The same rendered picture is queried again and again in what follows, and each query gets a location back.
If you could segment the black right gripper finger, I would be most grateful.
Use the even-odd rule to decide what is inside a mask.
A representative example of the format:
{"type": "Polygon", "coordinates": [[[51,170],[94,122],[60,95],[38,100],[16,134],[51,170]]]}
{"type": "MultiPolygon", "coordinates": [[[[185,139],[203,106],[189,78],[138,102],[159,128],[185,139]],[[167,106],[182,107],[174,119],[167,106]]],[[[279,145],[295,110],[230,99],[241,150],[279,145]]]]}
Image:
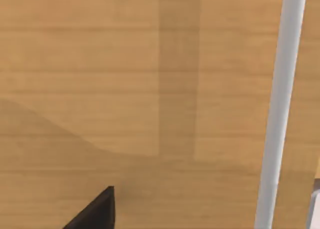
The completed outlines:
{"type": "Polygon", "coordinates": [[[108,186],[62,229],[115,229],[115,187],[108,186]]]}

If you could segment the wooden door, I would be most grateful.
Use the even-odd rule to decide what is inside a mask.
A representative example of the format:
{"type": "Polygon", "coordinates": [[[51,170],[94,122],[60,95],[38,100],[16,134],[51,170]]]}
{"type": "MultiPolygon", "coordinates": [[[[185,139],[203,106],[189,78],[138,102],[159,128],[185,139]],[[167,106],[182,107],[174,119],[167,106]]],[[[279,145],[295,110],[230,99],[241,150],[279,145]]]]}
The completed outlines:
{"type": "Polygon", "coordinates": [[[283,0],[0,0],[0,229],[254,229],[283,0]]]}

